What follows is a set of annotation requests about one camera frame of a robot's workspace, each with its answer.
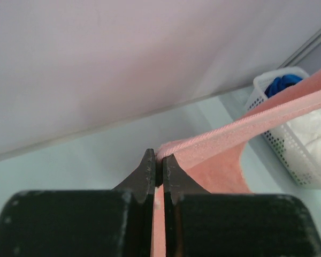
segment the white shelf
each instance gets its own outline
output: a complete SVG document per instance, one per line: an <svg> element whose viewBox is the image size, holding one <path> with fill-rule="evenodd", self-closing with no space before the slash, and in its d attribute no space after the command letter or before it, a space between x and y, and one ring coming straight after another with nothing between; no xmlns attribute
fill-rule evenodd
<svg viewBox="0 0 321 257"><path fill-rule="evenodd" d="M0 211L15 192L32 189L109 189L138 165L147 148L216 129L240 117L251 88L141 118L0 162ZM291 179L262 137L246 146L244 175L256 193L287 193L310 209L321 235L321 190Z"/></svg>

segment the perforated basket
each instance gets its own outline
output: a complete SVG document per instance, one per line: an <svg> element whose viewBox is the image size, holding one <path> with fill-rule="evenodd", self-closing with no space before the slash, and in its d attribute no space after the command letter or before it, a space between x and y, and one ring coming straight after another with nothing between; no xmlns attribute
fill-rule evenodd
<svg viewBox="0 0 321 257"><path fill-rule="evenodd" d="M267 87L276 77L282 77L286 74L294 74L301 78L309 76L299 67L287 67L263 73L254 79L254 90L245 108L249 111L266 101L268 97L264 92ZM290 175L300 186L321 188L321 167L319 167L287 124L275 127L263 135Z"/></svg>

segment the blue cloth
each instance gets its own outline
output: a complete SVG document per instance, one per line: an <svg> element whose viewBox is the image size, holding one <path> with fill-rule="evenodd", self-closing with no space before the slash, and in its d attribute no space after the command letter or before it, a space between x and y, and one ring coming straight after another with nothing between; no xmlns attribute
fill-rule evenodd
<svg viewBox="0 0 321 257"><path fill-rule="evenodd" d="M283 77L277 77L273 83L265 90L265 94L268 98L283 91L287 87L293 86L302 80L301 77L294 74L284 75Z"/></svg>

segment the white wall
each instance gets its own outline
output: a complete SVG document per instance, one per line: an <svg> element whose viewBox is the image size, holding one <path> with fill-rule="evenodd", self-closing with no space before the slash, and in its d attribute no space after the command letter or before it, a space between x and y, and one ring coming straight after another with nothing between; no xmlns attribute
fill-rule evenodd
<svg viewBox="0 0 321 257"><path fill-rule="evenodd" d="M0 1L0 153L238 86L321 28L321 0Z"/></svg>
<svg viewBox="0 0 321 257"><path fill-rule="evenodd" d="M300 60L297 66L303 68L309 74L313 74L321 69L321 44Z"/></svg>

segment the white towel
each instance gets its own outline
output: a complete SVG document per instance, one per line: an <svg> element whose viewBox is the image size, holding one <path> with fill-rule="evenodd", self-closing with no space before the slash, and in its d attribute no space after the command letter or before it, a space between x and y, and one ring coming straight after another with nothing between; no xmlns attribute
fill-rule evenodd
<svg viewBox="0 0 321 257"><path fill-rule="evenodd" d="M295 118L287 124L321 167L321 109Z"/></svg>

